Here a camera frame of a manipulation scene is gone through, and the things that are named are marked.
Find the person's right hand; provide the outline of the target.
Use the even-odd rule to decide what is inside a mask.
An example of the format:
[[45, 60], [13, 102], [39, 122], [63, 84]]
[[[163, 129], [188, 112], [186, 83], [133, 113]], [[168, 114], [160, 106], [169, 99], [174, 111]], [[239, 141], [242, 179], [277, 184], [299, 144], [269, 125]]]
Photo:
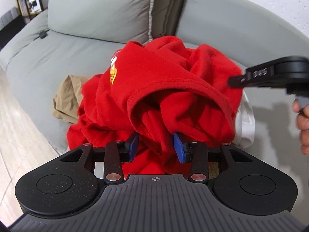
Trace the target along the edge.
[[304, 155], [308, 155], [309, 152], [309, 115], [308, 115], [308, 105], [303, 108], [299, 105], [299, 101], [295, 100], [293, 102], [293, 110], [297, 113], [296, 117], [296, 126], [300, 131], [300, 143], [301, 143], [301, 152]]

